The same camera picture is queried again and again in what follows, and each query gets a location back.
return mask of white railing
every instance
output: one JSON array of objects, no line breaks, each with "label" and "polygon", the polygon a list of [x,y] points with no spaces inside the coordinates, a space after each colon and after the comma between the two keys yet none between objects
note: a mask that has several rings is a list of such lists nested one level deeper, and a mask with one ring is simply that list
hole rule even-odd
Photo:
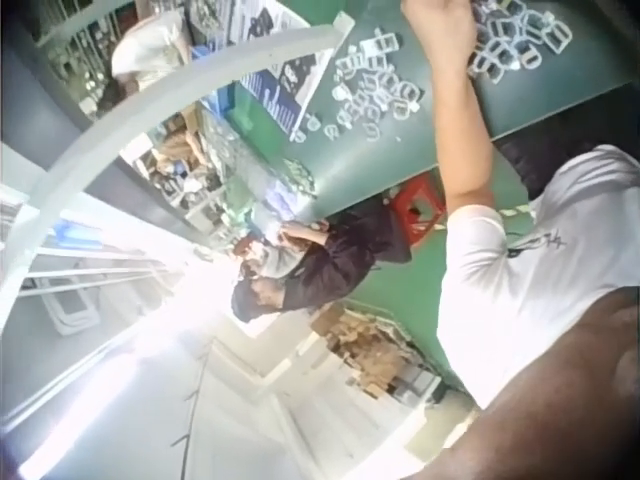
[{"label": "white railing", "polygon": [[248,73],[335,48],[342,39],[339,30],[322,25],[226,48],[163,78],[93,124],[33,186],[15,217],[2,251],[0,332],[49,229],[74,197],[117,158],[123,145],[185,105]]}]

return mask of hair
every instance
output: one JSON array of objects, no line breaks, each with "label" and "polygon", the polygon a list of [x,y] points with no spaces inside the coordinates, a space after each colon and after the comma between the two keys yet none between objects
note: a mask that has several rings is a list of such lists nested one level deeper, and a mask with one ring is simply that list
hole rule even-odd
[{"label": "hair", "polygon": [[275,307],[260,305],[258,295],[251,288],[251,279],[240,280],[231,295],[231,309],[233,314],[244,323],[249,323],[262,315],[277,312]]},{"label": "hair", "polygon": [[113,110],[116,105],[126,98],[126,92],[115,78],[110,78],[104,86],[102,96],[96,104],[98,117],[102,117]]},{"label": "hair", "polygon": [[251,266],[251,262],[245,260],[240,264],[240,277],[241,278],[255,278],[257,276],[257,272]]}]

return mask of t-shirt logo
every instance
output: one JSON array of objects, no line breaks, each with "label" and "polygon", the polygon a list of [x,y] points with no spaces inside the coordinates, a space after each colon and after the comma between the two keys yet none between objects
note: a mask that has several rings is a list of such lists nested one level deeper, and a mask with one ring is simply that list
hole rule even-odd
[{"label": "t-shirt logo", "polygon": [[539,250],[541,248],[555,248],[556,250],[560,250],[566,245],[567,243],[562,240],[560,232],[558,230],[553,230],[528,238],[521,244],[510,247],[507,250],[507,258],[517,258],[522,254],[522,252],[527,250]]}]

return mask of hand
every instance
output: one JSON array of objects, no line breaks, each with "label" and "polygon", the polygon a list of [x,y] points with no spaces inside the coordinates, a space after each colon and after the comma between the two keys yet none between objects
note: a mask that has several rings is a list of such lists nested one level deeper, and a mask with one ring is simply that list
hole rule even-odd
[{"label": "hand", "polygon": [[402,0],[433,74],[467,71],[477,39],[471,0]]},{"label": "hand", "polygon": [[280,233],[284,236],[293,238],[307,238],[311,228],[297,222],[283,223],[280,227]]}]

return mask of dark cap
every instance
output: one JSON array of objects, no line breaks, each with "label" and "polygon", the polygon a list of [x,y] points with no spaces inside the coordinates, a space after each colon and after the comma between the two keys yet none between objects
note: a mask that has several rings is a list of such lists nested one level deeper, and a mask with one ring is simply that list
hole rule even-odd
[{"label": "dark cap", "polygon": [[260,305],[258,295],[251,288],[251,279],[240,280],[231,295],[231,309],[241,322],[249,323],[262,315],[273,313],[276,309],[270,305]]}]

